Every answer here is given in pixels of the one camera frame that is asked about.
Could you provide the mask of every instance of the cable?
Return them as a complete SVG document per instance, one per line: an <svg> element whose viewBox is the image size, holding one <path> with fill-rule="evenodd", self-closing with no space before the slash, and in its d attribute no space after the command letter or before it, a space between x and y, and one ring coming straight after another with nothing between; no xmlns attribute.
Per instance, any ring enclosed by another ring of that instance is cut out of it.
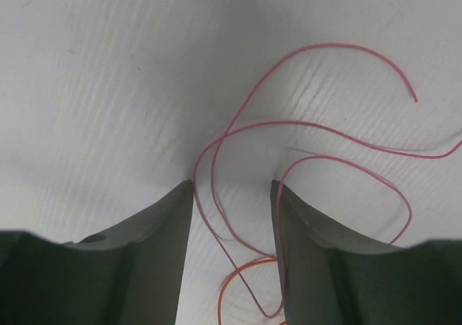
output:
<svg viewBox="0 0 462 325"><path fill-rule="evenodd" d="M282 189L283 189L283 186L284 186L284 181L285 179L287 178L287 176L290 174L290 172L294 169L295 166L297 166L298 164L300 163L303 163L305 161L309 161L309 160L332 160L332 161L336 161L338 163L342 163L342 164L345 164L345 165L348 165L348 166L351 166L353 168L356 168L360 171L362 171L363 173L366 173L367 175L373 177L375 180L381 182L382 184L384 184L385 186L387 186L388 188L390 188L391 190L395 191L404 201L404 203L406 204L406 207L408 209L408 212L409 212L409 216L408 216L408 219L406 221L406 224L404 225L404 227L401 229L401 231L398 233L398 235L390 242L390 244L393 244L394 242L396 242L401 236L402 234L404 233L404 231L407 229L407 227L409 226L409 224L411 223L411 220L412 220L412 208L411 208L411 205L409 203L409 201L407 200L407 198L399 191L399 189L397 189L393 184L391 184L390 181L384 179L383 177L375 174L374 172L372 172L371 170L367 169L367 168L364 168L360 165L357 165L353 162L350 162L348 160L344 160L344 159L341 159L341 158L338 158L338 157L332 157L332 156L329 156L329 155L313 155L313 156L310 156L310 157L304 157L304 158L301 158L295 162L293 162L287 169L286 171L284 172L284 175L282 176L281 178L281 181L279 182L279 187L278 187L278 192L277 192L277 196L276 196L276 215L277 215L277 222L278 222L278 235L279 235L279 242L280 242L280 246L281 246L281 255L282 255L282 289L283 289L283 294L284 294L284 290L287 290L285 288L285 284L286 284L286 278L287 278L287 260L286 260L286 253L285 253L285 248L284 248L284 239L283 239L283 235L282 235L282 228L281 228L281 225L280 225L280 222L281 222L281 198L282 198ZM219 294L219 297L218 297L218 306L217 306L217 315L218 315L218 324L219 325L222 325L222 299L223 299L223 295L225 293L225 290L227 289L228 285L230 284L230 282L238 275L240 275L240 273L242 271L245 271L246 269L250 269L251 267L254 267L254 266L258 266L258 265L261 265L261 264L266 264L266 263L269 263L269 262L275 262L276 261L276 258L266 258L264 260L255 260L255 261L251 261L251 262L248 262L247 264L244 264L242 265L241 267L239 267L238 269L236 269L225 281L225 283L223 284L223 287L222 287L222 290Z"/></svg>
<svg viewBox="0 0 462 325"><path fill-rule="evenodd" d="M269 259L275 259L275 256L272 255L272 254L268 254L268 253L265 253L263 251L260 251L259 249L253 247L252 245L250 245L249 243L245 242L241 237L239 237L239 235L236 234L236 232L232 229L232 226L231 224L229 223L229 220L227 219L227 216L226 216L226 213L224 211L224 209L222 208L222 206L220 205L219 203L219 199L218 199L218 196L216 194L216 191L215 191L215 186L214 186L214 170L215 170L215 165L216 165L216 162L217 162L217 157L218 157L218 154L219 154L219 150L224 142L224 140L234 134L237 134L237 133L240 133L242 131L245 131L245 130L248 130L248 129L253 129L253 128L256 128L256 127L259 127L259 126L271 126L271 125L298 125L298 126L310 126L310 127L313 127L313 128L316 128L316 129L322 129L324 131L327 131L327 132L331 132L333 134L337 134L345 139L348 139L349 141L352 141L354 143L357 143L357 144L360 144L362 145L363 147L366 147L366 148L369 148L369 149L372 149L372 150L375 150L375 151L378 151L378 152L384 152L384 153L388 153L388 154L392 154L392 155L399 155L399 156L404 156L404 157L414 157L414 158L419 158L419 159L429 159L429 160L435 160L435 159L441 159L441 158L444 158L444 157L448 157L450 156L451 154L453 154L461 145L462 145L462 141L460 141L459 143L457 143L457 145L451 149L449 152L446 152L445 154L442 154L442 155L419 155L419 154L415 154L415 153L408 153L408 152L402 152L402 151L398 151L398 150L393 150L393 149L387 149L385 147L379 147L379 146L376 146L374 144L370 144L368 142L364 142L364 141L361 141L355 137L352 137L348 134L345 134L343 132L340 132L338 130L335 130L335 129L332 129L332 128L329 128L327 126L323 126L321 124L317 124L317 123L311 123L311 122L305 122L305 121L293 121L293 120L278 120L278 121L265 121L265 122L262 122L262 123L255 123L255 124L251 124L249 126L244 126L242 128L239 128L239 129L236 129L234 131L231 131L232 127L234 126L236 120L238 119L238 117L240 116L240 114L243 112L243 110L245 109L246 105L249 103L250 99L255 95L256 91L258 90L258 88L265 82L265 80L277 69L279 68L283 63L285 63L287 60L291 59L292 57L296 56L297 54L299 53L302 53L302 52L305 52L305 51L309 51L309 50L312 50L312 49L316 49L316 48L349 48L349 49L354 49L354 50L358 50L358 51L363 51L365 53L368 53L368 54L371 54L377 58L379 58L380 60L386 62L389 66L391 66L395 71L396 73L400 76L400 78L403 80L404 84L406 85L406 88L408 89L408 91L410 92L411 96L413 97L414 101L417 103L418 102L418 98L417 98L417 95L414 91L414 88L411 86L411 83L410 81L407 79L406 75L403 73L403 71L396 65L394 64L390 59L386 58L385 56L377 53L376 51L374 50L371 50L369 48L366 48L366 47L362 47L362 46L359 46L359 45L350 45L350 44L346 44L346 43L321 43L321 44L316 44L316 45L308 45L308 46L305 46L305 47L302 47L302 48L299 48L293 52L291 52L290 54L286 55L285 57L283 57L281 60L279 60L278 62L276 62L275 65L273 65L263 76L262 78L257 82L257 84L253 87L253 89L250 91L249 95L247 96L247 98L245 99L244 103L241 105L240 109L237 111L237 113L234 115L233 119L231 120L231 122L228 124L227 128L225 129L225 132L224 134L218 138L216 141L212 142L211 144L209 144L203 151L202 153L199 155L199 158L194 166L194 169L193 169L193 183L194 183L194 187L195 187L195 191L194 191L194 197L195 197L195 200L196 200L196 203L197 203L197 206L198 206L198 209L199 209L199 214L201 215L201 218L202 220L204 221L204 224L206 225L206 227L208 228L208 230L211 232L211 234L214 236L215 240L218 242L218 244L220 245L221 249L224 251L225 255L227 256L227 258L230 260L231 264L233 265L233 267L235 268L235 272L233 272L235 275L239 275L239 277L241 278L241 280L243 281L244 285L246 286L246 288L248 289L251 297L253 298L254 302L256 303L258 309L260 310L260 312L262 312L262 314L266 317L266 318L269 318L269 319L272 319L274 318L275 316L277 316L277 314L280 313L282 307L283 307L283 304L284 304L284 294L285 294L285 291L283 291L283 298L282 298L282 302L281 302L281 305L280 307L278 308L277 312L276 313L273 313L273 314L267 314L264 309L261 307L261 305L259 304L258 300L256 299L255 295L253 294L250 286L248 285L248 283L245 281L245 278L242 276L242 274L240 273L240 270L239 270L239 267L237 267L236 263L233 261L232 257L230 256L229 252L227 251L227 249L223 246L221 240L220 240L220 236L214 231L214 229L211 227L209 221L207 220L205 214L204 214L204 210L202 208L202 205L201 205L201 202L200 202L200 198L199 198L199 194L198 194L198 189L197 189L197 172L198 172L198 169L199 169L199 165L200 165L200 162L202 161L204 155L206 154L206 152L208 150L210 150L213 146L217 145L217 148L215 149L214 151L214 154L213 154L213 158L212 158L212 164L211 164L211 173L210 173L210 186L211 186L211 190L212 190L212 198L214 200L214 204L220 214L220 216L222 217L222 219L224 220L226 226L227 226L227 229L231 232L233 238L239 242L240 244L242 244L243 246L245 246L246 248L249 248L250 250L262 255L262 256L265 256ZM409 218L406 222L406 225L405 227L400 231L400 233L395 237L395 239L393 239L392 243L396 242L396 240L399 239L399 237L402 236L402 234L404 233L404 231L407 229L407 227L409 226L410 222L411 222L411 219L412 219L412 210L411 210L411 207L409 205L409 202L407 201L407 199L404 197L404 195L395 187L393 186L392 184L390 183L386 183L383 181L383 179L377 175L375 175L372 171L368 170L368 169L365 169L363 168L362 166L360 165L356 165L352 162L349 162L348 160L342 160L340 161L341 159L339 158L334 158L334 157L331 157L331 156L328 156L328 155L323 155L323 156L317 156L317 157L308 157L308 158L303 158L302 161L306 161L306 160L312 160L312 159L320 159L320 158L325 158L325 159L329 159L329 160L335 160L335 161L339 161L341 163L345 163L346 165L350 165L350 166L353 166L355 167L356 169L358 170L361 170L362 172L366 172L367 174L369 174L369 176L372 176L373 178L375 178L376 180L380 181L381 183L385 184L386 186L388 186L389 188L391 188L392 190L394 190L395 192L397 192L397 194L399 194L401 196L401 198L405 201L407 207L408 207L408 211L409 211ZM298 165L298 163L301 163L302 161L298 160L297 162L295 162L294 164L292 164L291 166L294 167L295 165ZM283 180L281 180L281 183L280 183L280 187L282 187L283 185ZM279 232L279 239L281 240L283 237L282 237L282 234Z"/></svg>

